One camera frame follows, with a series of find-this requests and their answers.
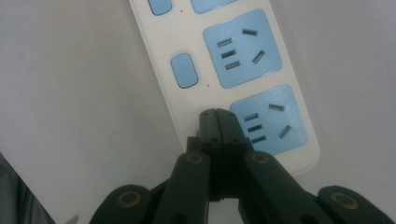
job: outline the black plastic object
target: black plastic object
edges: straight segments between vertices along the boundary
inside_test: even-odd
[[[208,202],[223,198],[239,199],[245,224],[394,223],[350,189],[307,193],[275,157],[253,150],[233,113],[209,109],[167,181],[114,190],[91,224],[205,224]]]

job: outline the rivet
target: rivet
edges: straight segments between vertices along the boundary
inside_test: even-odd
[[[123,192],[117,199],[117,204],[123,208],[133,207],[140,203],[142,196],[139,192],[134,190],[129,190]]]
[[[186,158],[187,162],[193,163],[193,164],[199,164],[204,160],[204,158],[202,158],[202,156],[198,155],[198,154],[191,154],[188,155]]]
[[[267,156],[258,153],[251,156],[251,159],[260,164],[265,164],[270,160]]]
[[[334,192],[331,198],[333,202],[349,210],[355,210],[359,207],[359,203],[356,199],[343,192]]]

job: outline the socket slot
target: socket slot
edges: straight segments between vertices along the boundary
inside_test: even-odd
[[[243,29],[242,34],[244,35],[257,35],[259,32],[256,30],[248,30],[248,29]]]
[[[283,106],[283,105],[272,105],[272,104],[269,104],[269,105],[268,105],[268,109],[277,110],[277,111],[284,111],[284,110],[285,110],[285,106]]]
[[[285,128],[283,128],[283,130],[279,133],[279,137],[283,138],[289,131],[291,130],[291,127],[288,125],[286,125]]]
[[[224,46],[229,45],[231,43],[233,43],[233,40],[231,38],[222,40],[222,41],[218,42],[218,48],[224,47]]]
[[[258,117],[259,117],[258,113],[247,115],[247,116],[244,117],[244,121],[248,122],[250,120],[257,119]]]
[[[252,139],[252,140],[251,140],[251,143],[252,143],[252,144],[260,143],[260,142],[262,142],[262,141],[265,141],[265,139],[267,139],[267,138],[265,137],[265,135],[263,135],[263,136],[261,136],[261,137]]]
[[[233,68],[235,68],[235,67],[237,67],[239,65],[241,65],[241,63],[239,61],[238,62],[234,62],[234,63],[229,63],[229,64],[225,65],[225,69],[226,70],[230,70],[230,69],[233,69]]]
[[[264,56],[264,54],[265,54],[265,51],[260,50],[260,52],[256,55],[256,57],[254,57],[253,62],[257,63],[262,58],[262,56]]]
[[[228,52],[225,52],[225,53],[221,54],[221,58],[225,59],[225,58],[231,57],[231,56],[233,56],[235,54],[236,54],[236,51],[233,49],[231,51],[228,51]]]
[[[253,126],[251,128],[248,128],[247,132],[248,133],[253,133],[253,132],[256,132],[256,131],[261,130],[261,129],[262,129],[262,125],[259,124],[259,125]]]

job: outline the white power strip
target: white power strip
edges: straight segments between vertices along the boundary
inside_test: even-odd
[[[181,145],[199,114],[233,111],[293,175],[318,141],[268,0],[130,0]]]

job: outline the power switch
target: power switch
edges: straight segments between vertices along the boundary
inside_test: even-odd
[[[161,16],[172,9],[171,0],[148,0],[148,3],[156,16]]]
[[[189,88],[198,82],[198,76],[188,53],[178,54],[171,61],[177,84],[180,88]]]

